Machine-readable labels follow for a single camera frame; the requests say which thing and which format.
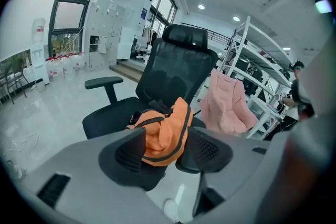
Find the white shoe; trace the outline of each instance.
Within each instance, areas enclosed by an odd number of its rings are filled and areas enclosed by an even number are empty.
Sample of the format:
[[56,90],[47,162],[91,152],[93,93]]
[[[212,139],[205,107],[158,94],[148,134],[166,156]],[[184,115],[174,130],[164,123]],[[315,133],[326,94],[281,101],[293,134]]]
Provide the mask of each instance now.
[[174,223],[180,222],[180,217],[179,217],[179,213],[178,213],[178,206],[177,206],[177,203],[175,202],[175,200],[166,199],[163,202],[163,212]]

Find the orange fabric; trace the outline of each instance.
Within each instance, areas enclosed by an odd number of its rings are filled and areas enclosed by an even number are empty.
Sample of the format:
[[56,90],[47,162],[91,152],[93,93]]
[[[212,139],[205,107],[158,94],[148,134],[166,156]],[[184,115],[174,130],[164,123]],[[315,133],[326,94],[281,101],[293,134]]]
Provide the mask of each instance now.
[[151,110],[143,113],[135,125],[129,126],[130,129],[133,129],[146,120],[156,117],[164,118],[162,121],[144,126],[146,129],[146,151],[142,160],[150,165],[170,165],[184,151],[188,127],[191,126],[194,112],[181,97],[177,99],[172,108],[173,113],[169,117]]

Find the chair headrest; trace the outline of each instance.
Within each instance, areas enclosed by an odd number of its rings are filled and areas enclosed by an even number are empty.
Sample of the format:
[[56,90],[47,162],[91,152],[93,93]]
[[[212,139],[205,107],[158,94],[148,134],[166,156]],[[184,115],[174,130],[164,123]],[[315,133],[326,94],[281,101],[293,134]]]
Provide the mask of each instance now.
[[185,25],[170,25],[163,32],[162,39],[180,47],[199,46],[204,49],[208,47],[206,30]]

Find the black armrest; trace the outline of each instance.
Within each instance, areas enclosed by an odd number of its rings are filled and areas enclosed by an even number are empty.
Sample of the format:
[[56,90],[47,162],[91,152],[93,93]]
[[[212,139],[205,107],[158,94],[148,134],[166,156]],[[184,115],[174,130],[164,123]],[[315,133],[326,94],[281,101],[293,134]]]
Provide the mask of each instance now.
[[90,79],[85,82],[85,89],[90,90],[98,87],[105,87],[117,83],[122,83],[124,80],[120,77],[103,77],[98,79]]
[[114,91],[114,84],[122,83],[124,80],[120,77],[103,77],[98,79],[90,79],[85,82],[85,89],[90,90],[94,88],[103,87],[106,90],[106,94],[110,100],[110,103],[117,103],[116,93]]

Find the recessed light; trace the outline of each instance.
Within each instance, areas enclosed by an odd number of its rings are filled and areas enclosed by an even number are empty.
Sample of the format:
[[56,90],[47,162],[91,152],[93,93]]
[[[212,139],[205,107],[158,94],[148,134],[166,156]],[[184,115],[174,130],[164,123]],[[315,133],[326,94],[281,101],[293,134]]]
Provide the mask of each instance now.
[[319,13],[332,12],[332,8],[328,0],[317,0],[315,1],[315,5]]

